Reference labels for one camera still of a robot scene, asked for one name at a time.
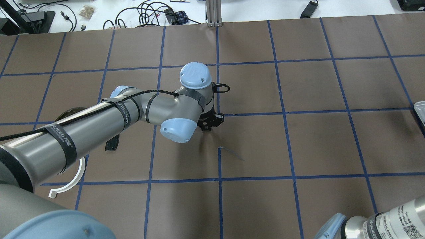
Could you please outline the second grey blue robot arm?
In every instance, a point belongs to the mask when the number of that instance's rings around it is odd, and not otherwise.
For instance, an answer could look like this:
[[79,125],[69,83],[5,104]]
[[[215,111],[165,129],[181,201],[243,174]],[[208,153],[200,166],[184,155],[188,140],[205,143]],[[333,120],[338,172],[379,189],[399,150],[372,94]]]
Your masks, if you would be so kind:
[[425,237],[425,196],[369,218],[332,216],[315,239],[423,239]]

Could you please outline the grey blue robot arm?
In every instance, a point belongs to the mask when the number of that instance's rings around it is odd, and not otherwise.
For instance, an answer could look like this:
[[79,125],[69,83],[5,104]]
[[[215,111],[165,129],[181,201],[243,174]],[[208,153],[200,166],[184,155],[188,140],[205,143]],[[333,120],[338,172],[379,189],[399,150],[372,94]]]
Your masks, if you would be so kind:
[[2,239],[115,239],[93,216],[68,210],[34,194],[94,148],[138,121],[160,127],[160,133],[187,143],[195,130],[211,130],[224,121],[214,111],[214,94],[226,84],[214,83],[200,62],[184,65],[175,91],[118,86],[111,96],[39,129],[1,137]]

